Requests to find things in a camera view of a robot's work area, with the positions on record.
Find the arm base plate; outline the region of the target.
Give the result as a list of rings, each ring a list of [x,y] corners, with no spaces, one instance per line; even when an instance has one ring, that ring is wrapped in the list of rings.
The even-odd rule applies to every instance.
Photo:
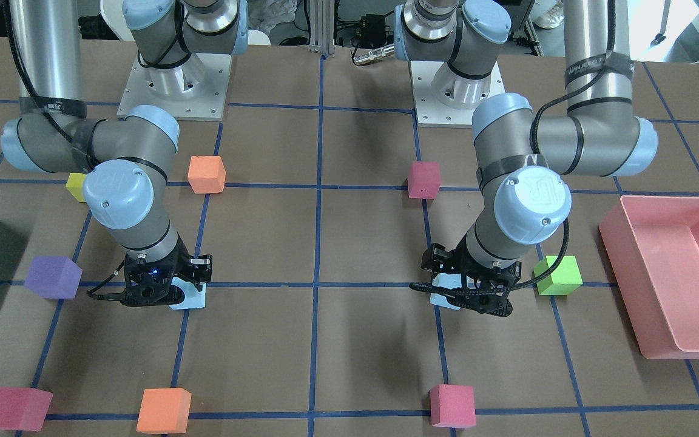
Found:
[[[444,62],[411,61],[411,88],[419,126],[469,128],[483,100],[505,92],[497,64],[488,77],[469,80]]]
[[[134,107],[151,105],[178,120],[222,121],[233,60],[231,55],[193,53],[170,70],[143,67],[135,60],[117,114],[124,118]]]

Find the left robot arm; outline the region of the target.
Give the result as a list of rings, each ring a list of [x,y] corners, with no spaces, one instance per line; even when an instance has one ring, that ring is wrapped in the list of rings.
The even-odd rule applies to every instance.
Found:
[[[432,244],[422,258],[431,276],[457,274],[455,288],[411,283],[449,304],[508,316],[508,294],[540,282],[549,268],[521,282],[521,257],[558,228],[568,232],[572,206],[564,175],[620,177],[644,171],[657,154],[652,122],[632,107],[633,61],[627,3],[565,3],[566,115],[546,117],[528,99],[503,92],[474,99],[473,146],[484,209],[452,251]]]

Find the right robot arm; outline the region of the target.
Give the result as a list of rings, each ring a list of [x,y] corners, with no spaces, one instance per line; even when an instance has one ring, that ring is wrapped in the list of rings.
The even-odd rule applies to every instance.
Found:
[[[73,1],[5,1],[9,50],[21,86],[20,117],[0,144],[20,171],[80,172],[86,204],[124,249],[124,291],[88,296],[129,307],[200,309],[212,257],[192,256],[163,204],[180,127],[165,102],[214,93],[200,55],[241,55],[249,44],[245,1],[124,1],[155,103],[122,121],[89,118],[81,88],[78,12]]]

